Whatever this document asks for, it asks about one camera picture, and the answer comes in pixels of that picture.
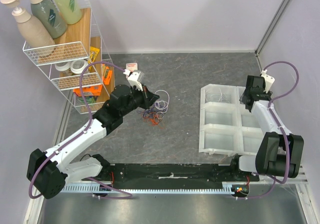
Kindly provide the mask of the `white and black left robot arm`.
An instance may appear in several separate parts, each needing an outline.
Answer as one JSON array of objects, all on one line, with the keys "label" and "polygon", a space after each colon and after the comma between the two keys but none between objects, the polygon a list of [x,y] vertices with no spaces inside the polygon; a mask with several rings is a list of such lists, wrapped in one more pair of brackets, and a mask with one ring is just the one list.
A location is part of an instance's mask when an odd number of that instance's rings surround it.
[{"label": "white and black left robot arm", "polygon": [[33,188],[45,199],[51,199],[70,183],[93,177],[99,181],[106,180],[110,175],[109,162],[101,155],[96,154],[78,162],[73,160],[90,145],[118,128],[125,115],[138,108],[147,110],[158,99],[159,95],[150,92],[145,85],[141,90],[124,84],[117,85],[110,98],[82,128],[46,151],[37,148],[30,154],[26,175],[30,181],[30,198],[36,198]]}]

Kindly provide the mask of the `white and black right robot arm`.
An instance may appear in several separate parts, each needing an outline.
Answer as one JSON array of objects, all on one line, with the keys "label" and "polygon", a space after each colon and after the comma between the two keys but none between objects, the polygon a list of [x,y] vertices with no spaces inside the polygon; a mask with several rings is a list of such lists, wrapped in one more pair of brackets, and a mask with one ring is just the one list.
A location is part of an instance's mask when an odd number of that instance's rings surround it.
[{"label": "white and black right robot arm", "polygon": [[247,77],[240,101],[257,119],[264,137],[255,156],[240,155],[238,163],[229,168],[229,175],[235,181],[251,172],[285,184],[287,179],[296,178],[300,170],[304,139],[283,124],[272,103],[272,92],[266,91],[266,87],[264,77]]}]

